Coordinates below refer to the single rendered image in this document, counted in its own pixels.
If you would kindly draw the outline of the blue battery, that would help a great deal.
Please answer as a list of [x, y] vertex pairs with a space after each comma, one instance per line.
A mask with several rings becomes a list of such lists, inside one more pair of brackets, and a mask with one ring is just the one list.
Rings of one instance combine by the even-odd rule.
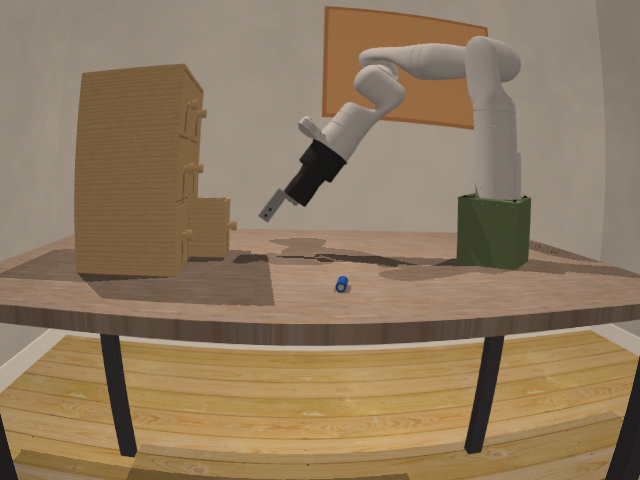
[[336, 284], [336, 290], [338, 292], [344, 292], [346, 290], [347, 284], [348, 278], [344, 275], [340, 276]]

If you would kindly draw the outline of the small brown wooden chest of drawers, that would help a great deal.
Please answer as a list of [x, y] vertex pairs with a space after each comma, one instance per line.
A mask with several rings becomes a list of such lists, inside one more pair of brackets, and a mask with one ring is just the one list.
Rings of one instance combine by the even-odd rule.
[[[177, 277], [186, 64], [82, 73], [74, 181], [76, 273]], [[183, 136], [182, 136], [183, 135]], [[194, 140], [192, 140], [194, 139]], [[198, 142], [195, 142], [198, 141]]]

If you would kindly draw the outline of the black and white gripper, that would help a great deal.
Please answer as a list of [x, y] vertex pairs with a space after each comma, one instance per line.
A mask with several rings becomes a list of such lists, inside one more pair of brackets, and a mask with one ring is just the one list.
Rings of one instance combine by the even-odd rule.
[[325, 180], [332, 182], [360, 143], [351, 132], [333, 121], [321, 130], [309, 117], [304, 117], [298, 123], [298, 128], [313, 142], [299, 159], [302, 164], [305, 163], [304, 167], [291, 180], [285, 192], [280, 188], [276, 190], [260, 212], [259, 217], [266, 222], [285, 199], [295, 206], [301, 204], [305, 207]]

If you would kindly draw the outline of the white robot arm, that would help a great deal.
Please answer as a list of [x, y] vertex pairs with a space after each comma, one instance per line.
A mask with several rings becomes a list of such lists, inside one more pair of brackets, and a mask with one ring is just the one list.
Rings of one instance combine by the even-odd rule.
[[466, 47], [429, 43], [365, 50], [359, 55], [362, 70], [354, 87], [376, 107], [367, 109], [348, 102], [331, 121], [361, 141], [377, 121], [397, 108], [405, 98], [405, 89], [397, 82], [394, 63], [421, 80], [467, 77], [474, 116], [476, 197], [521, 200], [516, 107], [501, 84], [518, 75], [518, 53], [510, 45], [484, 36], [473, 37]]

